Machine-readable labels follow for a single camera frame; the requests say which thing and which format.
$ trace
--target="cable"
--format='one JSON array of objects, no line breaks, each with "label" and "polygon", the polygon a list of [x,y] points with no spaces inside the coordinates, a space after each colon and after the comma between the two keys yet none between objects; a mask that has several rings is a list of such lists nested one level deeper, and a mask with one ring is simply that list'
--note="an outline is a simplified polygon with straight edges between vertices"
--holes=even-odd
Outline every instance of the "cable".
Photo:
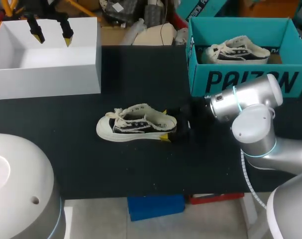
[{"label": "cable", "polygon": [[167,0],[165,1],[165,4],[166,4],[166,6],[165,6],[166,9],[165,9],[164,23],[162,24],[161,31],[160,31],[163,46],[164,46],[164,41],[163,41],[163,37],[162,37],[162,28],[163,28],[163,26],[164,26],[164,24],[165,24],[166,17],[167,17],[167,8],[168,8],[168,1],[167,1]]},{"label": "cable", "polygon": [[254,198],[257,200],[257,202],[264,208],[266,209],[267,206],[261,201],[261,199],[258,197],[258,195],[256,194],[255,190],[253,189],[253,187],[251,186],[250,180],[248,178],[248,174],[247,174],[247,170],[246,170],[246,164],[245,164],[245,154],[244,151],[242,151],[242,149],[240,150],[240,157],[241,157],[241,166],[242,166],[242,171],[244,173],[244,177],[247,183],[247,186],[251,192],[251,194],[254,196]]},{"label": "cable", "polygon": [[162,28],[163,28],[163,26],[164,26],[164,24],[162,25],[162,27],[161,27],[161,39],[162,39],[162,44],[163,44],[163,46],[164,46],[164,42],[163,42],[163,37],[162,37]]}]

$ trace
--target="cardboard box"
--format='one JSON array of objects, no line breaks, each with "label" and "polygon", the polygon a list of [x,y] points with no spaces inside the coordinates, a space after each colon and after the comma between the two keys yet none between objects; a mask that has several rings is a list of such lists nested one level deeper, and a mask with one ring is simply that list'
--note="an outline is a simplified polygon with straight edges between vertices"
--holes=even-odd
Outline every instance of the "cardboard box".
[{"label": "cardboard box", "polygon": [[195,16],[215,16],[227,0],[184,0],[177,7],[177,14],[186,21]]},{"label": "cardboard box", "polygon": [[0,26],[0,99],[101,92],[100,26],[95,17],[70,18],[74,31],[66,46],[60,24],[37,20],[40,44],[26,20]]},{"label": "cardboard box", "polygon": [[[200,64],[198,49],[247,35],[256,45],[274,55],[269,64]],[[189,23],[186,47],[192,96],[218,93],[264,74],[273,74],[284,97],[302,91],[302,40],[288,18],[194,17]]]}]

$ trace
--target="floor tile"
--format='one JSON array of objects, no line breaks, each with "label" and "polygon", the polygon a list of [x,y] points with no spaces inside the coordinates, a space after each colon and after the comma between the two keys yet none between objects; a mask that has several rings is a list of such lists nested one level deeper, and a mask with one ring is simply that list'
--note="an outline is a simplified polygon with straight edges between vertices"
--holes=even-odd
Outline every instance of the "floor tile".
[{"label": "floor tile", "polygon": [[246,239],[239,201],[187,205],[185,211],[131,222],[127,239]]},{"label": "floor tile", "polygon": [[67,200],[72,207],[70,239],[126,239],[126,198]]}]

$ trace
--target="white shoelace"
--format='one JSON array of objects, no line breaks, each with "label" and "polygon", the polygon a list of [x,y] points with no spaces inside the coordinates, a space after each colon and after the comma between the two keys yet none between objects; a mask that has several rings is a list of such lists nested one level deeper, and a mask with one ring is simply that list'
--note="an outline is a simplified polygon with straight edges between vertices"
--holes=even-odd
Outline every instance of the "white shoelace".
[{"label": "white shoelace", "polygon": [[215,52],[213,53],[213,56],[214,56],[215,58],[218,57],[218,55],[220,54],[220,52],[222,52],[222,53],[235,53],[235,51],[234,51],[233,49],[231,49],[230,47],[226,46],[225,43],[220,44],[220,45],[213,44],[213,45],[211,46],[211,48],[212,48],[212,49],[216,49],[216,48],[218,49],[217,51],[215,51]]},{"label": "white shoelace", "polygon": [[114,109],[114,112],[108,112],[105,114],[106,117],[109,117],[110,119],[115,119],[116,125],[119,127],[126,127],[126,126],[131,126],[132,124],[127,123],[121,116],[120,114],[123,112],[122,109]]}]

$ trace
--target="black canvas sneaker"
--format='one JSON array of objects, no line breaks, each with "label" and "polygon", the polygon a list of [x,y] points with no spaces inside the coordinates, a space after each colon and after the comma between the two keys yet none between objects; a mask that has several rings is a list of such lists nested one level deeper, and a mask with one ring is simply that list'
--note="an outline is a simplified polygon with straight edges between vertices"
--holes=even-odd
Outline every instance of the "black canvas sneaker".
[{"label": "black canvas sneaker", "polygon": [[255,45],[247,36],[238,36],[206,49],[213,64],[266,64],[270,51]]},{"label": "black canvas sneaker", "polygon": [[148,104],[138,104],[106,113],[97,124],[97,134],[114,142],[161,139],[163,135],[175,131],[176,125],[173,116],[156,111]]}]

